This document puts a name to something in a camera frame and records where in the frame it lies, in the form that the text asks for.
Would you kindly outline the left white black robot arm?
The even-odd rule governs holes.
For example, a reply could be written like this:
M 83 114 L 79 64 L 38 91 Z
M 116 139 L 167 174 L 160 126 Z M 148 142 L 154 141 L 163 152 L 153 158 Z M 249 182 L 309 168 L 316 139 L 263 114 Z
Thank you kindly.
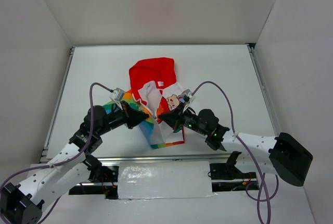
M 30 168 L 32 176 L 14 185 L 1 186 L 1 218 L 5 223 L 41 223 L 50 204 L 84 181 L 102 182 L 113 171 L 92 155 L 101 145 L 101 135 L 122 125 L 129 129 L 149 115 L 121 101 L 111 112 L 102 106 L 90 108 L 78 131 L 46 165 Z

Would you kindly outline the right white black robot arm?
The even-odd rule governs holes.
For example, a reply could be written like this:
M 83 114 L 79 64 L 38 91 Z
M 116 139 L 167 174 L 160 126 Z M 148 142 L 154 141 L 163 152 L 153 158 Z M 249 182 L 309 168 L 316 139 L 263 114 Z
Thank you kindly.
M 230 153 L 226 171 L 232 178 L 261 170 L 293 186 L 303 186 L 313 160 L 313 155 L 288 133 L 282 132 L 279 136 L 234 133 L 220 125 L 210 109 L 193 114 L 181 103 L 172 111 L 162 113 L 159 119 L 172 129 L 185 127 L 205 136 L 205 143 L 214 151 Z

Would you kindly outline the rainbow hooded kids jacket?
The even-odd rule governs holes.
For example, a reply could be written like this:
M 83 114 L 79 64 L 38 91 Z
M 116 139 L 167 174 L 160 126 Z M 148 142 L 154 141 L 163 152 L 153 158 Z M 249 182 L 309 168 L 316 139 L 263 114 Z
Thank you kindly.
M 178 83 L 175 61 L 168 57 L 139 60 L 129 69 L 130 90 L 122 100 L 133 109 L 149 115 L 138 127 L 153 149 L 185 143 L 185 131 L 173 130 L 159 119 L 162 113 L 174 110 L 184 100 L 185 89 Z

